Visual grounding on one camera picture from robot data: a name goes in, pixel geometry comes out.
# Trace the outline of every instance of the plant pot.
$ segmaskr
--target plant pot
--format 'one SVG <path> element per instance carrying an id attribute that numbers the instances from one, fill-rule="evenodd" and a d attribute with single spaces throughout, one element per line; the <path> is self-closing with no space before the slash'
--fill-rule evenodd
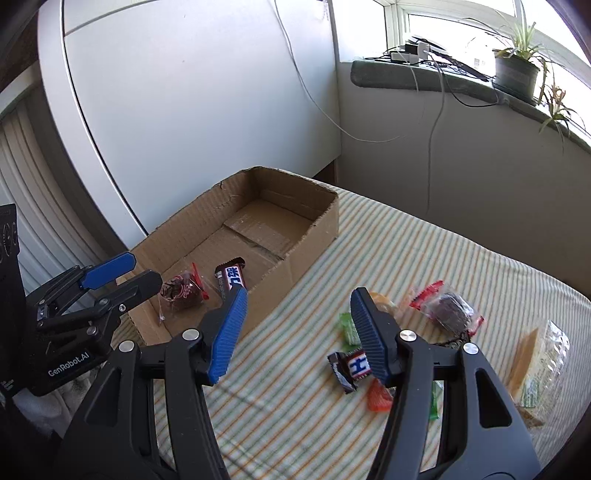
<path id="1" fill-rule="evenodd" d="M 497 57 L 498 50 L 493 51 L 496 67 L 495 87 L 519 100 L 535 105 L 534 88 L 540 69 L 516 55 Z"/>

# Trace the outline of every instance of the open cardboard box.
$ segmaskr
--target open cardboard box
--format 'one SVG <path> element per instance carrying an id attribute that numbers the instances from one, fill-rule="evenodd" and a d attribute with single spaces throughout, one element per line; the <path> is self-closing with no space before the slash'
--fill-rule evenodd
<path id="1" fill-rule="evenodd" d="M 162 324 L 158 296 L 129 315 L 148 345 L 198 326 L 208 310 L 222 304 L 216 266 L 242 257 L 248 290 L 243 336 L 272 312 L 338 232 L 334 191 L 272 168 L 239 171 L 193 200 L 135 247 L 132 253 L 137 266 L 121 279 L 152 269 L 166 281 L 190 270 L 195 262 L 210 299 L 167 316 Z"/>

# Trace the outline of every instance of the blue rubber pad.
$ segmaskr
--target blue rubber pad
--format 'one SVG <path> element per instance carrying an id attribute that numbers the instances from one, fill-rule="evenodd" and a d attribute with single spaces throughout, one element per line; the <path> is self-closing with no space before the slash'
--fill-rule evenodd
<path id="1" fill-rule="evenodd" d="M 247 309 L 248 293 L 245 288 L 241 288 L 230 306 L 228 315 L 226 315 L 216 339 L 213 341 L 212 360 L 207 371 L 207 376 L 212 385 L 216 384 L 219 378 L 228 371 L 228 365 L 234 353 L 234 347 L 238 341 L 242 324 L 246 318 Z"/>
<path id="2" fill-rule="evenodd" d="M 115 280 L 121 275 L 132 271 L 135 268 L 135 257 L 130 252 L 125 252 L 115 258 L 107 260 L 105 263 L 96 266 L 86 273 L 86 276 L 80 282 L 82 288 L 96 290 L 107 283 Z"/>
<path id="3" fill-rule="evenodd" d="M 365 350 L 372 375 L 382 384 L 390 376 L 387 364 L 387 349 L 374 325 L 369 310 L 364 305 L 361 295 L 357 291 L 351 294 L 351 316 L 361 340 L 361 347 Z"/>

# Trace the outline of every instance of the silver bolt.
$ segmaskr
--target silver bolt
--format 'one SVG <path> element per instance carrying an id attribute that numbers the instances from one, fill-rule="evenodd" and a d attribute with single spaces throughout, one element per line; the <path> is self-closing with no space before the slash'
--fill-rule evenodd
<path id="1" fill-rule="evenodd" d="M 123 342 L 119 344 L 119 350 L 122 352 L 130 352 L 134 349 L 134 346 L 135 343 L 131 340 L 123 340 Z"/>
<path id="2" fill-rule="evenodd" d="M 414 342 L 417 339 L 417 334 L 412 330 L 403 330 L 400 332 L 400 338 L 405 342 Z"/>
<path id="3" fill-rule="evenodd" d="M 478 347 L 473 343 L 464 343 L 463 349 L 466 353 L 469 353 L 470 355 L 476 355 L 478 353 Z"/>
<path id="4" fill-rule="evenodd" d="M 195 330 L 194 328 L 190 328 L 189 330 L 185 330 L 183 332 L 183 338 L 185 340 L 197 340 L 199 338 L 199 331 Z"/>

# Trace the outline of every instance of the table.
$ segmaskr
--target table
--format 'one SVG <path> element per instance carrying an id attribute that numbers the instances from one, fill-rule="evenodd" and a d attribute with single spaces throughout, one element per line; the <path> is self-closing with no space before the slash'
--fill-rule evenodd
<path id="1" fill-rule="evenodd" d="M 206 389 L 213 428 L 233 479 L 363 479 L 387 414 L 366 408 L 364 380 L 344 395 L 326 355 L 343 348 L 338 315 L 364 286 L 396 304 L 410 287 L 442 279 L 484 317 L 474 337 L 506 382 L 519 339 L 551 319 L 571 341 L 564 387 L 549 422 L 533 434 L 542 465 L 560 450 L 591 399 L 591 302 L 559 280 L 455 233 L 336 189 L 338 238 L 289 295 L 236 347 L 228 374 Z M 398 323 L 429 342 L 447 338 L 419 312 Z M 133 325 L 122 326 L 133 336 Z M 164 384 L 157 381 L 158 444 L 173 462 Z M 441 423 L 430 425 L 423 469 L 435 464 Z"/>

